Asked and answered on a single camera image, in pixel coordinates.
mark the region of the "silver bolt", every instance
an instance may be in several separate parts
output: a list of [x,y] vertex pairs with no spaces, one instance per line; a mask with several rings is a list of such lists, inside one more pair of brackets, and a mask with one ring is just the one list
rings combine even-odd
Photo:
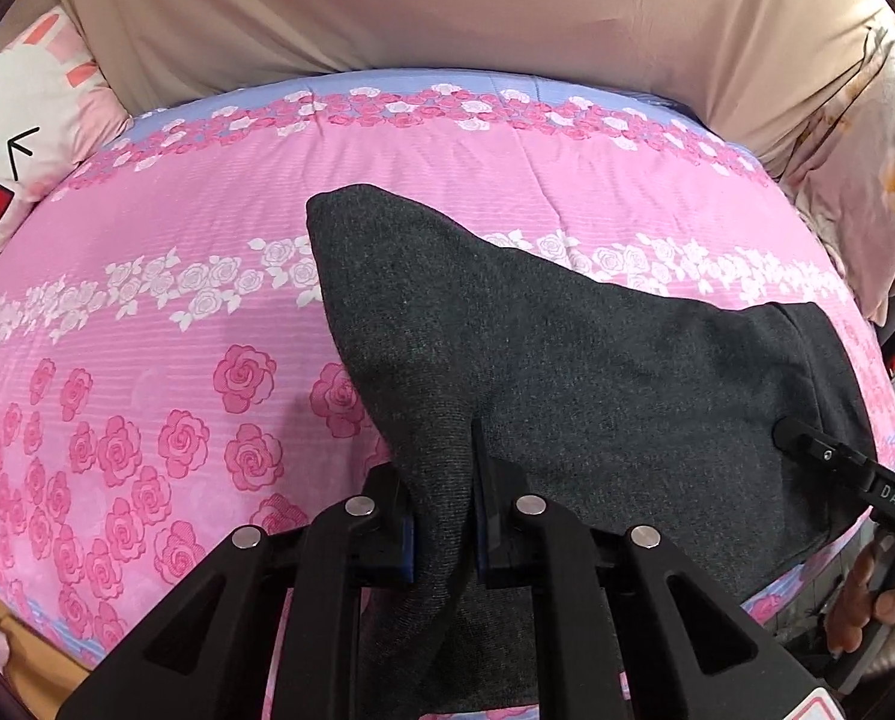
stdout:
[[355,495],[353,498],[348,498],[343,507],[351,517],[366,517],[367,514],[374,513],[374,499],[368,498],[367,495]]
[[252,525],[247,525],[237,528],[230,541],[233,541],[238,549],[252,549],[261,542],[261,532]]
[[650,525],[638,525],[631,531],[631,541],[644,549],[654,549],[660,544],[660,533]]
[[515,505],[521,514],[544,514],[547,509],[547,501],[540,495],[521,495]]

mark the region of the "cartoon face pillow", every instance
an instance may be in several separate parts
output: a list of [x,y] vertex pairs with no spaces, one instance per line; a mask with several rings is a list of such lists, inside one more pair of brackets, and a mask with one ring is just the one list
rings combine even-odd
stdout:
[[33,204],[129,122],[60,7],[0,53],[0,252]]

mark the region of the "triangular cutout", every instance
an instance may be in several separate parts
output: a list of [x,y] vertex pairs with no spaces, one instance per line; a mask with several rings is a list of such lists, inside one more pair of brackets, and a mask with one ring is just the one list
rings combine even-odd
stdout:
[[756,658],[758,647],[692,581],[675,574],[667,579],[667,587],[705,675],[712,677]]
[[225,584],[226,579],[220,574],[206,581],[146,647],[143,657],[178,674],[193,674]]

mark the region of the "pink bedsheet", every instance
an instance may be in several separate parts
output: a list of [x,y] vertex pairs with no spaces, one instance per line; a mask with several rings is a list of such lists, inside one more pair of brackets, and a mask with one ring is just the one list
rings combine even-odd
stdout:
[[0,259],[0,596],[84,664],[235,527],[305,523],[385,459],[305,234],[306,199],[357,182],[599,281],[726,309],[816,301],[895,466],[873,334],[742,149],[661,108],[519,76],[225,95],[138,122]]

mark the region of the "dark gray garment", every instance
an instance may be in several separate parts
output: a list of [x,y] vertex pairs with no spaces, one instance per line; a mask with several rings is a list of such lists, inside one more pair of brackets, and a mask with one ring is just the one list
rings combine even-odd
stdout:
[[610,531],[654,524],[739,601],[861,514],[771,440],[792,415],[875,456],[816,305],[598,284],[375,187],[307,210],[331,334],[420,531],[417,584],[364,619],[364,720],[537,701],[530,595],[477,586],[465,547],[474,415],[536,493]]

